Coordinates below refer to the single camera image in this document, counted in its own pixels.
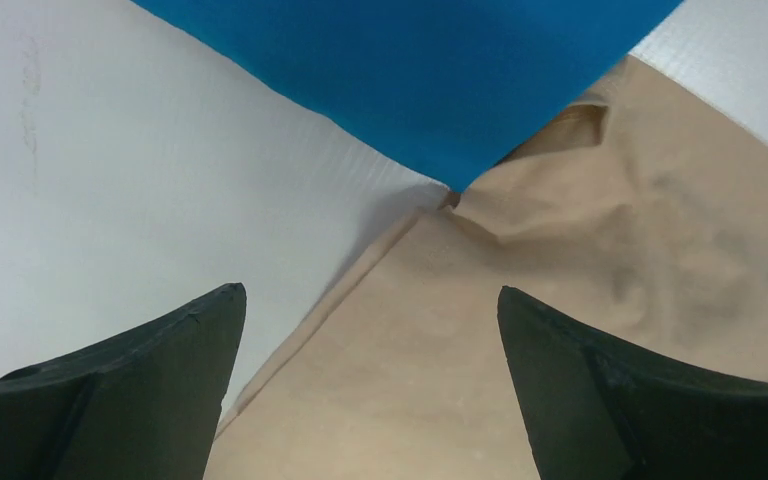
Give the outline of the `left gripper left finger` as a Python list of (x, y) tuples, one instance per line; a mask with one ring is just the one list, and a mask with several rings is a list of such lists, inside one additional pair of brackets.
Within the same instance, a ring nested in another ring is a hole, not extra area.
[(246, 304), (225, 284), (0, 378), (0, 479), (202, 478)]

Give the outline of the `beige t shirt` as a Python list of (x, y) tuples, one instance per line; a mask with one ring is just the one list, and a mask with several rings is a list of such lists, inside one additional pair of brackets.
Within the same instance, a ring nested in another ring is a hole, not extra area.
[(505, 286), (768, 382), (768, 147), (629, 58), (374, 241), (241, 392), (209, 479), (534, 479)]

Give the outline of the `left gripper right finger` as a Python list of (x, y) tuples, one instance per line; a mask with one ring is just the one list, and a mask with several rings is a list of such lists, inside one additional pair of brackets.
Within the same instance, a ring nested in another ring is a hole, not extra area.
[(512, 287), (497, 321), (543, 479), (768, 479), (768, 383), (655, 353)]

